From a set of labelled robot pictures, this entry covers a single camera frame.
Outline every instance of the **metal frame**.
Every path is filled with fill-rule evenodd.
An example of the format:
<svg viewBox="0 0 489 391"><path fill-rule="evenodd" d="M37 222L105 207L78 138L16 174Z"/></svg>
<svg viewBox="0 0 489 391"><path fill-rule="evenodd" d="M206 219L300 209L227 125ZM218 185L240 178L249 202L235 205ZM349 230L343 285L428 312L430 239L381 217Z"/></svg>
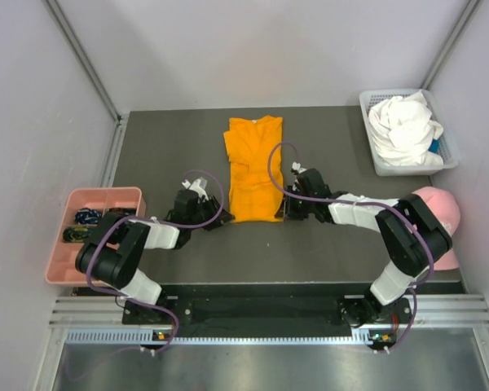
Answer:
<svg viewBox="0 0 489 391"><path fill-rule="evenodd" d="M446 63L449 55L452 53L453 48L455 47L455 44L460 40L462 33L469 25L469 22L473 18L481 2L482 0L469 0L465 4L464 10L462 10L460 13L460 16L453 26L453 29L440 47L440 51L435 57L434 62L431 64L431 68L426 73L424 81L421 84L421 88L428 90L431 87L431 83L433 83L433 80Z"/></svg>
<svg viewBox="0 0 489 391"><path fill-rule="evenodd" d="M118 335L127 332L145 334L146 331L167 332L170 324L124 325L121 323L123 309L113 297L59 297L49 322L46 352L38 371L33 390L52 390L64 343L77 343L74 336L79 331L87 333L106 332ZM366 329L387 328L390 325L365 325L353 338L182 338L177 345L358 345L363 343ZM482 295L419 295L416 321L412 328L472 329L489 379L489 309ZM126 341L104 338L96 344Z"/></svg>
<svg viewBox="0 0 489 391"><path fill-rule="evenodd" d="M108 95L107 90L105 90L104 84L99 79L98 73L95 71L95 67L92 65L89 57L83 49L83 46L75 34L72 25L65 16L64 10L62 10L62 7L59 5L57 0L42 0L42 2L45 4L47 11L49 14L51 14L52 18L58 25L61 33L64 35L65 40L69 44L69 48L76 56L81 68L83 69L83 72L89 78L92 86L95 88L96 92L101 98L101 101L105 105L105 108L107 108L108 113L115 122L118 122L121 119L121 116L117 111L116 106L112 102L112 99Z"/></svg>
<svg viewBox="0 0 489 391"><path fill-rule="evenodd" d="M111 187L114 182L114 175L116 174L117 162L120 159L121 146L125 137L128 120L129 115L126 114L121 116L120 120L115 124L116 127L108 149L107 161L105 162L104 171L101 176L101 187Z"/></svg>

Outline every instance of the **white basket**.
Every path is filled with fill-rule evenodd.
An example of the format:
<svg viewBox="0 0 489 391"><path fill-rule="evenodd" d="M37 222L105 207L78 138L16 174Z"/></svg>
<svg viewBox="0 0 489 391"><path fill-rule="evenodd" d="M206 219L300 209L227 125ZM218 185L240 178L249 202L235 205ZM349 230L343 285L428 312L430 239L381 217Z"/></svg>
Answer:
<svg viewBox="0 0 489 391"><path fill-rule="evenodd" d="M373 90L364 91L360 94L360 108L362 110L362 117L364 118L364 125L366 127L366 133L368 134L369 147L372 150L373 163L375 164L375 171L382 177L397 176L397 175L431 175L441 169L452 169L457 167L458 160L460 159L458 149L452 139L450 132L445 129L442 136L438 139L438 154L443 159L443 165L389 165L383 161L375 149L375 143L372 140L372 126L369 123L368 112L377 103L382 102L384 99L391 99L395 95L409 96L418 92L418 89L400 89L400 90ZM431 117L433 120L438 121L444 125L442 120L438 118L438 109L436 101L433 95L428 90L421 90L422 94L427 101L427 106L433 113Z"/></svg>

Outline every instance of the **folded orange shirt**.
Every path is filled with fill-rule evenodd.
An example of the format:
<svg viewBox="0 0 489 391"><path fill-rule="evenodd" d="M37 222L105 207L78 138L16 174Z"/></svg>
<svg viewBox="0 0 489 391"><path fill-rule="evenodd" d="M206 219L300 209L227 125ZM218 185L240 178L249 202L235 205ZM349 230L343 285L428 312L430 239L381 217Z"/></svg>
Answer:
<svg viewBox="0 0 489 391"><path fill-rule="evenodd" d="M230 119L230 129L224 133L230 161L230 213L234 222L282 222L275 218L283 200L268 176L268 156L282 140L283 119L265 116L251 121ZM280 172L280 149L271 160L275 180L283 186Z"/></svg>

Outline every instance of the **white cloth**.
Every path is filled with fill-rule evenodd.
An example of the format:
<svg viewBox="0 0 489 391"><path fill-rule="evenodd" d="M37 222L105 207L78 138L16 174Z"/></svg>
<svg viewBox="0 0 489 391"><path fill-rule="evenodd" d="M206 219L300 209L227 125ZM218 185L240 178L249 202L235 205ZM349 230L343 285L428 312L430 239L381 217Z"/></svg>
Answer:
<svg viewBox="0 0 489 391"><path fill-rule="evenodd" d="M390 165L443 165L440 155L428 151L443 127L431 120L421 91L403 98L394 96L369 111L375 149Z"/></svg>

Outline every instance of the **plastic basket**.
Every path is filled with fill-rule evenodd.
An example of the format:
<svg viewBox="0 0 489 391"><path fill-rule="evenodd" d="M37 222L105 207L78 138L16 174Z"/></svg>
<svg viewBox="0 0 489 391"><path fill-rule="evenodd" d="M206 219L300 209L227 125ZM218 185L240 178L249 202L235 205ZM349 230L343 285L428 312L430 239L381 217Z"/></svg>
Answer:
<svg viewBox="0 0 489 391"><path fill-rule="evenodd" d="M360 108L362 110L366 133L368 134L369 147L372 150L375 171L382 177L398 175L431 175L437 173L441 169L452 169L458 165L460 159L458 149L452 139L451 133L445 127L442 136L438 140L438 154L443 158L443 165L389 165L378 156L377 150L375 149L375 143L372 140L372 126L368 119L369 110L384 99L391 99L396 95L406 97L415 94L418 91L420 90L411 88L399 90L373 90L364 91L359 96ZM432 119L444 125L442 119L438 118L437 103L434 100L433 95L428 90L421 91L427 101L428 108L433 113Z"/></svg>
<svg viewBox="0 0 489 391"><path fill-rule="evenodd" d="M110 208L134 208L136 216L144 216L147 205L137 187L102 187L76 189L68 197L51 260L46 269L46 281L70 287L86 287L86 277L74 267L81 243L65 243L62 234L68 226L75 226L74 215L81 208L105 212ZM96 285L105 285L95 281Z"/></svg>

